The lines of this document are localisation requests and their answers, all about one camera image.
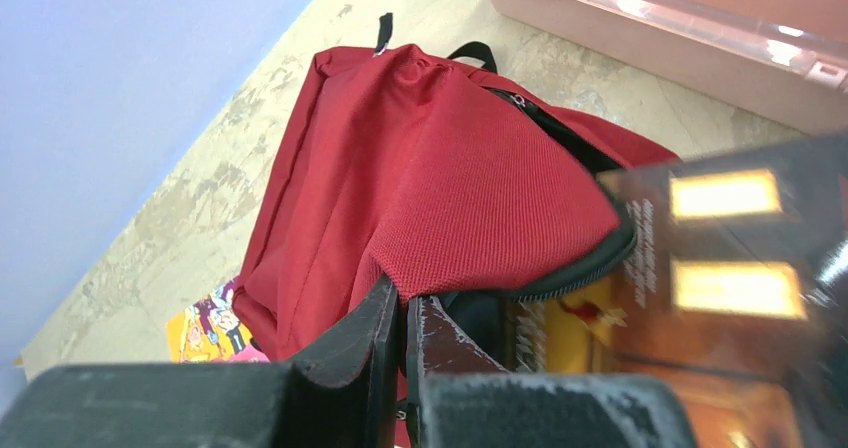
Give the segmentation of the red backpack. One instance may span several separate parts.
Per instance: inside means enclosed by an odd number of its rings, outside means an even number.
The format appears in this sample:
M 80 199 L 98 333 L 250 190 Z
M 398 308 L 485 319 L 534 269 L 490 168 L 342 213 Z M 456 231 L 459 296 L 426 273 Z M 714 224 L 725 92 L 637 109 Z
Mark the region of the red backpack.
M 233 304 L 284 362 L 353 312 L 379 278 L 398 293 L 395 407 L 407 400 L 407 313 L 434 296 L 504 368 L 504 308 L 617 267 L 636 229 L 597 180 L 674 159 L 602 118 L 502 77 L 490 48 L 316 54 L 273 162 Z

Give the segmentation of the dark orange paperback book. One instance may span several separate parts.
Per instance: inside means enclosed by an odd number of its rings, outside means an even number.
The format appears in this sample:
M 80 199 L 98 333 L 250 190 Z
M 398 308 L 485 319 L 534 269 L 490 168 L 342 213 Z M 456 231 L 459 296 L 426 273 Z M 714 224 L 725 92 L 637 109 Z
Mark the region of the dark orange paperback book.
M 510 306 L 509 367 L 668 383 L 703 447 L 847 443 L 847 135 L 608 171 L 630 256 Z

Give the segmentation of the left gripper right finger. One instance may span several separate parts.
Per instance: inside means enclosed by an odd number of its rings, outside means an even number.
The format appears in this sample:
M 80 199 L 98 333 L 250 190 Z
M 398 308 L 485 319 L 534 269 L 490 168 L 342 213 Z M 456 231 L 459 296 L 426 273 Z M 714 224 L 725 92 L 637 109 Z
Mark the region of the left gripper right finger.
M 407 313 L 406 429 L 414 447 L 693 447 L 671 388 L 647 375 L 514 373 L 434 296 Z

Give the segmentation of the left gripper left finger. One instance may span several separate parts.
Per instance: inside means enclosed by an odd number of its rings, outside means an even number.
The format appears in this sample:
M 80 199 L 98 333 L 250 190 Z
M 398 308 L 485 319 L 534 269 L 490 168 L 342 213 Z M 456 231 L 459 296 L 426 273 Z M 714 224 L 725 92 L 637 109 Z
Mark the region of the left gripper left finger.
M 398 293 L 358 307 L 284 362 L 69 365 L 1 421 L 5 447 L 390 447 Z

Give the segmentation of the purple Roald Dahl book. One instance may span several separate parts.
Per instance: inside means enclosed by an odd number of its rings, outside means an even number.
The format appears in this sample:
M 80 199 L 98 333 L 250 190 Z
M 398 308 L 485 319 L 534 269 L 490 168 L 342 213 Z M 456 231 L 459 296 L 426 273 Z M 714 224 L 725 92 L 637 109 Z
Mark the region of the purple Roald Dahl book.
M 175 363 L 268 362 L 232 308 L 235 280 L 189 305 L 165 325 Z

